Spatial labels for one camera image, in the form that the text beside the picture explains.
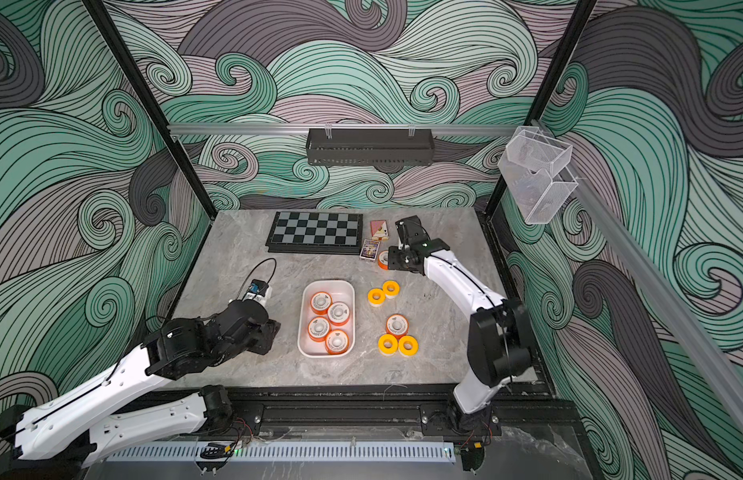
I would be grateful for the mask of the orange tape roll top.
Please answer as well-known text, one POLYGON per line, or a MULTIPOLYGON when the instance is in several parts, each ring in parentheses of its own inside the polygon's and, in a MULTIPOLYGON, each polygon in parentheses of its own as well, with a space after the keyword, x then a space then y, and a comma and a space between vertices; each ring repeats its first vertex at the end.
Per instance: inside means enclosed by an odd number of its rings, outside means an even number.
POLYGON ((383 250, 377 258, 377 265, 383 270, 389 269, 389 251, 383 250))

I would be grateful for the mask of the white storage box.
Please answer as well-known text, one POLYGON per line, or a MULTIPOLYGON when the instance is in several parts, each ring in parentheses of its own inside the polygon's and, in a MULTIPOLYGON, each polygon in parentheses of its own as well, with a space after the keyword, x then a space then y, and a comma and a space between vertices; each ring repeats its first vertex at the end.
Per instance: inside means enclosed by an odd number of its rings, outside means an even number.
POLYGON ((355 288, 345 280, 319 280, 310 283, 304 290, 303 299, 300 310, 300 322, 298 329, 298 348, 307 358, 319 359, 319 358, 334 358, 348 355, 354 348, 357 335, 356 335, 356 302, 355 302, 355 288), (316 315, 310 307, 311 297, 319 292, 328 292, 332 298, 333 303, 345 302, 352 310, 350 321, 341 327, 333 326, 332 330, 341 329, 347 332, 350 338, 350 348, 342 355, 329 355, 325 348, 324 342, 313 342, 308 335, 308 324, 313 318, 325 317, 326 315, 316 315))

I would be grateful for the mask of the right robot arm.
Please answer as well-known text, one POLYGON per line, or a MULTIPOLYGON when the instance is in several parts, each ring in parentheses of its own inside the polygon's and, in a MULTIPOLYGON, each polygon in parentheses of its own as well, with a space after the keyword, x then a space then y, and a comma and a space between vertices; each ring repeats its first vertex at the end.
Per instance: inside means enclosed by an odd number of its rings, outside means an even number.
POLYGON ((399 244, 389 248, 389 269, 419 273, 435 282, 469 320, 465 378, 455 386, 455 420, 487 408, 497 392, 533 366, 535 336, 523 302, 483 284, 451 247, 429 237, 417 216, 395 222, 399 244))

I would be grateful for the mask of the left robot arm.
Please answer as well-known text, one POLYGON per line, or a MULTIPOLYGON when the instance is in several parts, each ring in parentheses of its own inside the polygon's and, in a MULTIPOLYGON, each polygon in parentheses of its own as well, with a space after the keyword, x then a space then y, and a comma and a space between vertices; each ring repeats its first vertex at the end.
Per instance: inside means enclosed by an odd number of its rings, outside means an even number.
POLYGON ((114 366, 46 404, 0 417, 0 479, 73 479, 121 450, 173 435, 227 432, 235 409, 209 385, 177 401, 123 412, 133 400, 242 352, 267 354, 281 329, 255 299, 234 300, 210 318, 174 318, 114 366))

